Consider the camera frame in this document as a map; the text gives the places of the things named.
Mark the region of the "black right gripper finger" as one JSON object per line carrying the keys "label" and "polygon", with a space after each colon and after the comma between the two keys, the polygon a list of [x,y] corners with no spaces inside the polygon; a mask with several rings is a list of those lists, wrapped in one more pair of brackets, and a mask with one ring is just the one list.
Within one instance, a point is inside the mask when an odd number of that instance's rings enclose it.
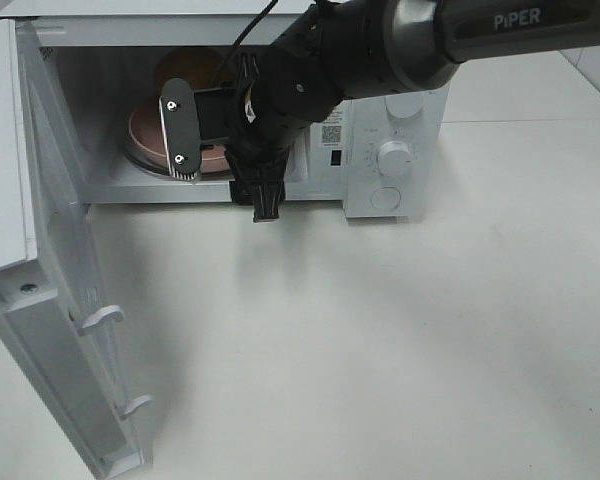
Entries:
{"label": "black right gripper finger", "polygon": [[254,223],[266,223],[279,218],[279,207],[285,200],[285,183],[272,169],[258,170],[250,181]]}
{"label": "black right gripper finger", "polygon": [[229,182],[230,195],[233,203],[239,206],[252,206],[253,198],[248,184],[238,180]]}

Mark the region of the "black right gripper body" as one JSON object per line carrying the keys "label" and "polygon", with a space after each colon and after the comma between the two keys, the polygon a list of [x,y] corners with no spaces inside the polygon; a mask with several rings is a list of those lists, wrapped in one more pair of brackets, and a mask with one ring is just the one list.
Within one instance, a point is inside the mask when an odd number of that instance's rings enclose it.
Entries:
{"label": "black right gripper body", "polygon": [[236,61],[236,95],[227,112],[226,157],[233,190],[283,188],[290,149],[344,99],[314,47],[271,44]]}

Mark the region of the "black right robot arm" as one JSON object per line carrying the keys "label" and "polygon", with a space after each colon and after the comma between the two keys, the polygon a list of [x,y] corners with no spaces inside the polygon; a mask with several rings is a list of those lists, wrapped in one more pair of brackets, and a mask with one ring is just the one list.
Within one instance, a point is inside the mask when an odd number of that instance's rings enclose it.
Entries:
{"label": "black right robot arm", "polygon": [[600,1],[318,1],[241,62],[231,198],[277,219],[292,143],[345,100],[435,90],[471,60],[599,45]]}

